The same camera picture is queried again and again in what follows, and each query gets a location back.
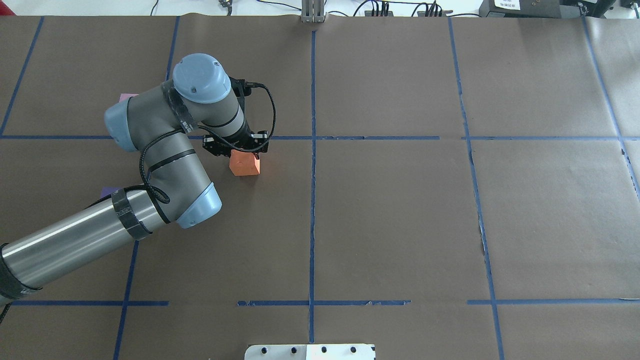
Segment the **white floor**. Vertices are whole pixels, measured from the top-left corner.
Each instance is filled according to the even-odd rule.
[[[273,0],[301,6],[301,0]],[[155,0],[4,0],[18,15],[149,15]],[[255,0],[234,0],[233,15],[285,15],[299,11],[281,5],[264,4]],[[348,15],[361,3],[361,0],[327,0],[327,12],[337,10]],[[477,13],[482,0],[438,0],[445,10],[454,13]],[[415,5],[391,4],[390,10],[395,16],[411,15]],[[371,9],[369,4],[358,12]],[[154,15],[184,15],[186,13],[202,13],[206,15],[226,15],[227,10],[220,6],[218,0],[159,0]],[[633,10],[620,7],[616,0],[614,9],[607,12],[610,19],[631,19],[636,14]]]

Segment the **round blue cap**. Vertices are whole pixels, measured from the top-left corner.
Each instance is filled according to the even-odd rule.
[[[173,68],[173,87],[187,100],[212,104],[231,91],[231,80],[213,56],[191,54]]]

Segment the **black box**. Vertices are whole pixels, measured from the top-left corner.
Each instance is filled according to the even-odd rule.
[[[561,18],[560,0],[483,0],[478,13],[482,17]]]

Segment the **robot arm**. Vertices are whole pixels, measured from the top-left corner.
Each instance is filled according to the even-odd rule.
[[[222,203],[187,134],[198,127],[207,130],[203,146],[215,155],[229,156],[231,149],[256,156],[266,152],[273,128],[254,134],[244,117],[244,96],[251,87],[263,86],[231,79],[213,57],[192,54],[175,66],[173,79],[110,107],[104,116],[107,129],[121,148],[141,152],[143,184],[2,245],[0,305],[165,224],[188,228],[215,215]]]

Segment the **vertical blue line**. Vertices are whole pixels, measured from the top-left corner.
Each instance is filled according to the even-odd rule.
[[[171,50],[169,50],[169,62],[166,64],[166,76],[164,80],[169,80],[171,75],[171,65],[173,63],[173,51],[175,50],[175,39],[178,37],[178,26],[180,25],[180,17],[175,17],[175,25],[173,26],[173,39],[171,40]]]
[[[314,343],[316,276],[316,31],[311,32],[311,214],[309,247],[309,343]]]
[[[11,99],[9,100],[9,105],[7,106],[6,112],[4,113],[4,119],[2,121],[2,125],[0,126],[0,136],[2,136],[2,134],[4,133],[4,129],[6,128],[6,123],[9,121],[9,115],[11,115],[13,102],[15,101],[16,95],[18,95],[18,90],[20,89],[20,83],[22,82],[22,77],[24,77],[24,72],[27,70],[27,65],[29,64],[29,59],[31,58],[31,54],[33,53],[33,48],[36,46],[36,41],[38,41],[38,35],[40,34],[40,29],[42,29],[43,22],[44,22],[44,16],[41,16],[40,22],[38,23],[38,27],[36,28],[36,33],[33,34],[33,40],[31,41],[29,52],[27,52],[27,57],[24,59],[24,64],[22,64],[22,70],[20,70],[20,76],[18,76],[18,81],[15,82],[15,88],[13,88],[13,94],[11,95]]]
[[[449,21],[449,36],[451,37],[451,51],[453,52],[453,64],[456,69],[456,80],[458,83],[458,97],[460,98],[460,110],[465,125],[465,141],[467,143],[467,153],[469,156],[469,165],[471,166],[471,179],[474,185],[474,197],[476,198],[476,209],[478,213],[478,225],[480,226],[480,235],[482,237],[482,245],[484,249],[484,266],[486,270],[486,278],[489,282],[489,296],[491,298],[491,309],[493,311],[493,326],[495,327],[495,338],[498,344],[498,356],[500,360],[504,360],[504,349],[502,347],[502,332],[500,331],[500,320],[498,318],[498,305],[495,301],[495,290],[493,288],[493,275],[491,273],[491,260],[489,258],[489,248],[486,243],[486,233],[484,231],[484,218],[482,214],[482,205],[480,204],[480,193],[478,191],[478,183],[476,177],[476,166],[474,164],[473,152],[471,148],[471,139],[469,134],[469,124],[467,121],[467,111],[465,103],[462,100],[462,80],[460,79],[460,68],[458,66],[458,54],[456,52],[456,41],[453,35],[453,23],[451,18]]]
[[[595,53],[593,52],[593,46],[591,45],[591,36],[589,35],[589,29],[587,28],[587,21],[584,19],[584,17],[582,17],[582,27],[584,28],[584,35],[587,38],[587,47],[589,48],[591,61],[593,62],[593,66],[596,69],[598,82],[600,82],[600,88],[602,88],[602,93],[604,94],[605,101],[607,103],[607,108],[609,109],[611,120],[613,121],[613,127],[616,130],[616,136],[618,137],[618,141],[620,142],[620,147],[624,152],[625,162],[627,163],[627,169],[629,170],[629,176],[631,176],[631,181],[633,182],[634,188],[636,190],[636,197],[638,198],[638,200],[640,200],[640,188],[638,187],[636,173],[634,172],[634,168],[631,165],[631,159],[629,159],[629,153],[627,152],[627,146],[625,145],[625,141],[622,139],[622,134],[620,133],[620,126],[618,125],[618,119],[616,118],[615,112],[613,112],[613,106],[611,105],[611,98],[609,98],[609,92],[607,91],[607,88],[604,85],[604,80],[602,79],[602,74],[600,73],[600,66],[598,65],[598,60],[596,60]]]
[[[131,283],[133,282],[133,272],[136,268],[136,257],[138,256],[138,244],[133,244],[131,252],[131,264],[129,265],[129,275],[127,276],[127,287],[124,291],[124,299],[122,300],[122,312],[120,313],[120,325],[118,326],[118,336],[116,338],[116,348],[113,352],[113,360],[118,360],[120,356],[120,345],[122,344],[122,334],[124,333],[124,323],[127,319],[127,308],[129,307],[129,295],[131,294]]]

